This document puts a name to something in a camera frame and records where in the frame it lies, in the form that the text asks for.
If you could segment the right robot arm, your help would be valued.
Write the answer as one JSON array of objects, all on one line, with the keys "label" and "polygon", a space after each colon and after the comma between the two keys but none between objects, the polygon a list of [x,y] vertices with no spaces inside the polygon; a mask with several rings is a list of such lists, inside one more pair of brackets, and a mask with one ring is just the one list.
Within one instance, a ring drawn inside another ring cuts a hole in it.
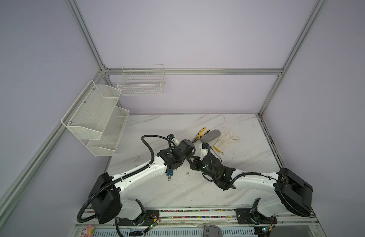
[{"label": "right robot arm", "polygon": [[270,196],[254,200],[247,218],[259,225],[266,221],[275,223],[276,214],[290,212],[300,217],[311,217],[313,188],[287,168],[278,172],[245,172],[222,165],[213,154],[204,158],[194,156],[188,160],[190,169],[203,176],[223,191],[230,189],[253,189],[267,192]]}]

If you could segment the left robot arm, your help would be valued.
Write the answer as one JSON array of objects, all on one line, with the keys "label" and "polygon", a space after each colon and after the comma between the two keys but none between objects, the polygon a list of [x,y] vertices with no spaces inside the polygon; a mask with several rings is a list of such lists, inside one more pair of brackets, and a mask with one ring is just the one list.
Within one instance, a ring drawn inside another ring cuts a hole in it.
[{"label": "left robot arm", "polygon": [[[168,141],[169,147],[155,154],[146,138],[159,138]],[[176,170],[189,160],[196,152],[194,144],[187,139],[179,142],[172,134],[169,137],[148,134],[141,137],[143,144],[149,149],[150,161],[140,168],[109,175],[108,172],[100,175],[94,184],[88,200],[83,204],[77,214],[77,222],[85,223],[98,220],[105,224],[119,217],[120,212],[130,214],[130,219],[137,219],[143,212],[142,204],[138,200],[128,200],[124,197],[131,189],[171,170]]]}]

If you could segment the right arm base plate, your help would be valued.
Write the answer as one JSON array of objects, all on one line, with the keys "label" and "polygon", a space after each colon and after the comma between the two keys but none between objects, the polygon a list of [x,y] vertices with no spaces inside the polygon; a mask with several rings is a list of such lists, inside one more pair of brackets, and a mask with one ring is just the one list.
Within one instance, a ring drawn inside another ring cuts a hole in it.
[{"label": "right arm base plate", "polygon": [[258,212],[257,205],[260,202],[260,197],[255,199],[251,208],[237,208],[235,210],[238,224],[276,224],[275,216],[265,217]]}]

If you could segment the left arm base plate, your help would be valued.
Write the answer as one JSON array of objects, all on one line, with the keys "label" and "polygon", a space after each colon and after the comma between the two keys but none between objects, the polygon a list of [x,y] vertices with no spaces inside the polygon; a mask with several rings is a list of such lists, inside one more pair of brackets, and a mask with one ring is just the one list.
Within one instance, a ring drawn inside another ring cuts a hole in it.
[{"label": "left arm base plate", "polygon": [[150,226],[159,215],[159,210],[148,209],[142,212],[135,220],[129,220],[128,218],[118,218],[117,220],[119,226]]}]

